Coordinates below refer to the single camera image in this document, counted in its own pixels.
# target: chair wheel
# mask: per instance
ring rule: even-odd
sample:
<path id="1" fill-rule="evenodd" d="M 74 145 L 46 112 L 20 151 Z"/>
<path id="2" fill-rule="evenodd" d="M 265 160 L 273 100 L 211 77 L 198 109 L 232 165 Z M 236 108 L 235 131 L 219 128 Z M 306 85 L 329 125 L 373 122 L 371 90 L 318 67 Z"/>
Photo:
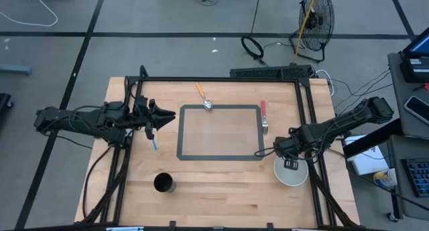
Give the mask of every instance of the chair wheel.
<path id="1" fill-rule="evenodd" d="M 399 219 L 397 219 L 396 217 L 395 217 L 395 215 L 394 214 L 392 214 L 392 213 L 386 213 L 386 217 L 390 220 L 390 221 L 392 221 L 392 222 L 397 222 L 397 221 L 399 221 Z"/>

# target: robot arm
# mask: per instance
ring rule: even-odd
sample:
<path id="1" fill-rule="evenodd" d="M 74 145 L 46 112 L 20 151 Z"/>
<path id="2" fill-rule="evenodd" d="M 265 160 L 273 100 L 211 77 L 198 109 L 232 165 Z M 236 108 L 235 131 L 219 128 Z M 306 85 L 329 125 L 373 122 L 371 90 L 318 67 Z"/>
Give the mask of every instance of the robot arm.
<path id="1" fill-rule="evenodd" d="M 109 144 L 120 144 L 124 142 L 126 129 L 144 127 L 146 137 L 154 139 L 153 128 L 159 130 L 174 120 L 176 113 L 160 109 L 153 99 L 149 101 L 148 108 L 147 98 L 138 96 L 131 113 L 127 105 L 117 101 L 105 103 L 89 112 L 47 107 L 36 114 L 34 127 L 43 134 L 65 130 L 103 138 Z"/>
<path id="2" fill-rule="evenodd" d="M 393 110 L 384 98 L 365 99 L 353 110 L 323 123 L 303 125 L 297 129 L 291 128 L 289 138 L 276 137 L 273 143 L 275 154 L 285 159 L 285 168 L 297 170 L 298 154 L 313 150 L 324 151 L 336 136 L 365 123 L 386 123 L 392 115 Z"/>

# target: white bowl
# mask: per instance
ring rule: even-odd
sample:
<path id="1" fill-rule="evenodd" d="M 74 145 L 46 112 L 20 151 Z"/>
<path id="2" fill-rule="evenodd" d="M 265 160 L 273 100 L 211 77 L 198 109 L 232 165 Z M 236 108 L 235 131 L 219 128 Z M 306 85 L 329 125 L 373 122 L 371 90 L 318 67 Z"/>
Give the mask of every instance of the white bowl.
<path id="1" fill-rule="evenodd" d="M 298 170 L 284 168 L 284 160 L 276 157 L 274 160 L 274 174 L 284 185 L 296 187 L 303 184 L 308 177 L 308 166 L 304 160 L 298 160 Z"/>

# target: fork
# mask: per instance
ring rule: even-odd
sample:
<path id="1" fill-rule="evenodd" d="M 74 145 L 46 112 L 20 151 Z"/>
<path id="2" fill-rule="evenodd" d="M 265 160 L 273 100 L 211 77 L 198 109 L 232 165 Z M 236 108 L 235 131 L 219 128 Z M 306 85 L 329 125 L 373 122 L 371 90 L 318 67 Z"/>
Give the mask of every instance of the fork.
<path id="1" fill-rule="evenodd" d="M 265 117 L 265 101 L 261 101 L 261 108 L 262 108 L 262 133 L 266 135 L 268 133 L 268 122 Z"/>

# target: fan stand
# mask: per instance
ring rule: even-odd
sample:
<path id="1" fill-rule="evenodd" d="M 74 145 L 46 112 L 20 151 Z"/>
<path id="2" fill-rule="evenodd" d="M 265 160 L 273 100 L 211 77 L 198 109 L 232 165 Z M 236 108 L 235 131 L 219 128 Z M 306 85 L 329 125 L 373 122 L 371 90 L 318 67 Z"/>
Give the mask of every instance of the fan stand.
<path id="1" fill-rule="evenodd" d="M 291 46 L 292 46 L 292 48 L 294 49 L 294 54 L 296 53 L 296 48 L 295 48 L 295 44 L 294 44 L 294 42 L 292 41 L 292 38 L 293 38 L 296 34 L 297 34 L 297 33 L 295 32 L 295 33 L 293 33 L 293 34 L 289 37 L 290 45 L 291 45 Z M 322 59 L 321 59 L 321 60 L 317 60 L 317 59 L 314 59 L 314 58 L 311 58 L 311 57 L 308 57 L 308 56 L 305 56 L 305 55 L 302 55 L 302 54 L 298 54 L 298 56 L 303 57 L 303 58 L 306 58 L 307 60 L 315 61 L 316 63 L 320 63 L 321 61 L 323 61 L 323 60 L 324 60 L 324 47 L 325 47 L 325 44 L 320 44 L 320 49 L 322 50 Z"/>

